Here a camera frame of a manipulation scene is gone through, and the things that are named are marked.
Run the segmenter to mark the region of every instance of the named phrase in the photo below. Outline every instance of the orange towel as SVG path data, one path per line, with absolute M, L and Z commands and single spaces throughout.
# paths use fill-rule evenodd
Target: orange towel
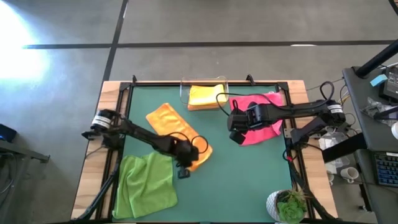
M 189 141 L 199 135 L 168 103 L 162 104 L 162 106 L 148 114 L 146 119 L 159 135 L 181 132 L 189 138 Z M 181 134 L 172 134 L 172 136 L 186 140 Z M 206 141 L 202 138 L 195 138 L 193 145 L 198 148 L 199 152 L 203 152 L 206 149 Z M 213 149 L 209 145 L 207 151 L 199 154 L 199 160 L 193 161 L 192 166 L 188 169 L 190 171 L 196 170 L 210 157 L 212 152 Z

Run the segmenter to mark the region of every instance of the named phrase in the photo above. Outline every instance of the cloth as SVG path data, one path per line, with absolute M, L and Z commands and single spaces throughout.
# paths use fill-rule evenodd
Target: cloth
M 162 104 L 162 106 L 148 114 L 146 119 L 156 133 L 160 135 L 181 132 L 189 138 L 189 141 L 199 135 L 168 103 Z M 186 140 L 185 136 L 178 133 L 172 134 L 172 136 Z M 207 146 L 206 141 L 202 138 L 195 138 L 193 145 L 198 148 L 199 152 L 204 152 Z M 188 169 L 190 171 L 196 170 L 210 157 L 212 152 L 213 149 L 209 145 L 207 151 L 199 154 L 199 160 L 193 161 L 192 166 Z
M 276 105 L 282 106 L 282 97 L 281 97 L 280 93 L 266 93 L 265 95 Z M 267 103 L 268 104 L 269 103 L 267 99 L 265 99 L 264 97 L 259 96 L 259 95 L 231 97 L 229 99 L 229 105 L 231 107 L 231 110 L 233 109 L 233 105 L 232 105 L 233 100 L 236 100 L 236 102 L 238 102 L 238 108 L 243 111 L 247 110 L 247 108 L 251 102 L 255 102 L 257 104 L 259 104 L 259 103 Z M 248 133 L 246 133 L 244 135 L 246 137 L 246 139 L 242 143 L 242 146 L 257 144 L 262 141 L 265 141 L 265 140 L 268 140 L 270 138 L 280 135 L 280 126 L 281 125 L 282 125 L 282 120 L 276 122 L 271 127 L 266 127 L 261 130 L 248 131 Z
M 122 159 L 114 218 L 137 218 L 176 204 L 171 157 L 153 152 Z
M 216 86 L 191 86 L 189 91 L 188 110 L 203 110 L 217 108 L 218 104 L 216 96 L 224 93 L 224 86 L 218 84 Z M 227 102 L 226 95 L 217 97 L 221 106 Z

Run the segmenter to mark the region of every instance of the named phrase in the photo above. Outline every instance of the black wire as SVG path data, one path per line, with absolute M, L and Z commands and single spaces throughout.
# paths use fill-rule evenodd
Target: black wire
M 326 84 L 331 86 L 331 93 L 330 93 L 330 96 L 329 96 L 328 98 L 325 97 L 325 95 L 323 94 L 323 90 L 322 90 L 322 88 L 323 88 Z M 276 105 L 274 102 L 272 102 L 272 101 L 268 98 L 268 96 L 266 96 L 266 95 L 264 95 L 264 94 L 260 94 L 260 93 L 247 94 L 247 95 L 245 95 L 245 94 L 237 94 L 237 93 L 219 93 L 219 94 L 216 95 L 216 101 L 217 101 L 217 104 L 218 104 L 218 106 L 220 107 L 220 109 L 223 110 L 224 113 L 227 114 L 228 116 L 229 116 L 229 114 L 221 107 L 220 103 L 218 102 L 218 96 L 219 96 L 219 95 L 231 95 L 231 96 L 262 96 L 262 97 L 264 97 L 272 106 L 275 106 L 276 108 L 278 108 L 278 109 L 280 109 L 280 110 L 284 110 L 284 111 L 310 110 L 310 109 L 315 109 L 315 108 L 318 108 L 318 107 L 320 107 L 320 106 L 325 105 L 329 100 L 331 100 L 331 98 L 333 97 L 333 94 L 335 93 L 335 86 L 332 84 L 332 82 L 329 82 L 329 81 L 326 81 L 326 82 L 322 83 L 322 84 L 320 85 L 319 89 L 320 89 L 321 94 L 322 94 L 322 96 L 324 97 L 325 100 L 323 100 L 321 103 L 319 103 L 319 104 L 317 104 L 317 105 L 315 105 L 315 106 L 309 106 L 309 107 L 306 107 L 306 108 L 297 108 L 297 109 L 292 109 L 292 108 L 281 108 L 280 106 L 278 106 L 278 105 Z
M 348 125 L 350 125 L 350 126 L 354 125 L 355 122 L 356 122 L 355 116 L 354 116 L 352 113 L 345 113 L 345 114 L 350 114 L 350 115 L 354 118 L 354 122 L 353 122 L 352 124 L 348 124 Z
M 92 153 L 94 153 L 94 152 L 96 152 L 96 151 L 98 151 L 98 150 L 100 150 L 100 149 L 102 149 L 102 148 L 104 148 L 104 146 L 101 146 L 101 147 L 95 149 L 94 151 L 88 153 L 88 154 L 86 155 L 85 159 L 87 159 L 87 157 L 88 157 L 89 155 L 91 155 Z
M 200 138 L 204 139 L 205 142 L 206 142 L 206 149 L 205 149 L 203 152 L 199 152 L 199 154 L 203 154 L 203 153 L 205 153 L 205 152 L 207 151 L 207 149 L 209 148 L 209 142 L 207 141 L 207 139 L 206 139 L 205 137 L 199 135 L 199 136 L 193 137 L 193 139 L 192 139 L 192 141 L 191 141 L 192 146 L 193 146 L 193 140 L 194 140 L 195 138 L 197 138 L 197 137 L 200 137 Z
M 314 147 L 315 149 L 319 149 L 319 150 L 323 151 L 323 149 L 321 149 L 318 146 L 314 146 L 313 144 L 309 144 L 309 143 L 305 143 L 305 144 L 308 145 L 308 146 Z
M 341 87 L 340 89 L 340 101 L 341 101 L 341 109 L 344 108 L 344 103 L 343 103 L 343 97 L 341 95 L 341 92 L 343 91 L 344 87 L 346 87 L 347 85 L 343 85 L 343 87 Z
M 340 79 L 337 79 L 337 80 L 335 80 L 335 81 L 331 81 L 331 83 L 335 83 L 335 82 L 338 82 L 338 81 L 341 81 L 341 80 L 343 80 L 344 78 L 340 78 Z M 316 88 L 318 88 L 318 87 L 320 87 L 321 85 L 317 85 L 316 87 L 312 87 L 312 88 L 309 88 L 309 89 L 307 89 L 307 90 L 305 90 L 305 91 L 310 91 L 310 90 L 313 90 L 313 89 L 316 89 Z
M 216 102 L 217 102 L 217 104 L 218 104 L 218 107 L 224 112 L 224 114 L 226 114 L 227 116 L 229 116 L 229 113 L 223 109 L 223 107 L 220 105 L 220 103 L 219 103 L 219 101 L 218 101 L 218 96 L 219 96 L 219 95 L 220 95 L 220 93 L 216 95 Z
M 162 136 L 157 136 L 157 137 L 155 137 L 155 138 L 166 138 L 166 137 L 171 136 L 172 134 L 181 134 L 182 136 L 184 136 L 184 137 L 189 141 L 188 136 L 186 136 L 184 133 L 181 133 L 181 132 L 179 132 L 179 131 L 174 131 L 174 132 L 172 132 L 172 133 L 168 133 L 168 134 L 162 135 Z
M 355 129 L 353 128 L 348 128 L 348 129 L 354 131 L 355 134 L 358 134 L 358 132 Z
M 171 136 L 172 134 L 181 134 L 182 136 L 184 136 L 184 137 L 187 139 L 187 141 L 189 141 L 188 136 L 186 136 L 184 133 L 181 133 L 181 132 L 179 132 L 179 131 L 175 131 L 175 132 L 172 132 L 172 133 L 168 133 L 168 134 L 166 134 L 166 135 L 159 136 L 158 138 L 165 138 L 165 137 Z M 200 137 L 200 138 L 204 139 L 205 142 L 206 142 L 206 149 L 205 149 L 203 152 L 199 152 L 199 154 L 203 154 L 203 153 L 205 153 L 205 152 L 207 151 L 207 149 L 209 148 L 209 142 L 207 141 L 207 139 L 206 139 L 205 137 L 203 137 L 203 136 L 201 136 L 201 135 L 198 135 L 198 136 L 193 137 L 192 140 L 190 141 L 190 143 L 191 143 L 192 146 L 193 146 L 193 140 L 194 140 L 195 138 L 197 138 L 197 137 Z
M 287 159 L 287 149 L 285 149 L 285 151 L 282 153 L 282 158 L 283 158 L 284 160 L 286 160 L 287 162 L 293 162 L 294 159 L 297 158 L 297 153 L 296 153 L 296 155 L 292 158 L 292 161 L 290 161 L 290 160 Z

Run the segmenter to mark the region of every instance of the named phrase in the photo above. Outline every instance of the potted plant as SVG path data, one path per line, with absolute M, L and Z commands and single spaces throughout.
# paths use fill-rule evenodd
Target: potted plant
M 300 223 L 307 211 L 305 196 L 296 189 L 276 191 L 268 196 L 267 211 L 278 222 Z

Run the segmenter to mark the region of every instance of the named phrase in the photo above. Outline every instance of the white cup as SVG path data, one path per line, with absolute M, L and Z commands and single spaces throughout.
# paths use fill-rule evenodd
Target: white cup
M 392 135 L 398 139 L 398 122 L 395 122 L 392 126 L 391 126 L 391 132 Z
M 348 167 L 340 171 L 340 175 L 347 180 L 349 184 L 354 182 L 354 179 L 359 177 L 359 172 L 354 167 Z
M 333 180 L 335 179 L 335 176 L 331 173 L 328 172 L 328 180 L 329 184 L 332 186 L 333 185 Z

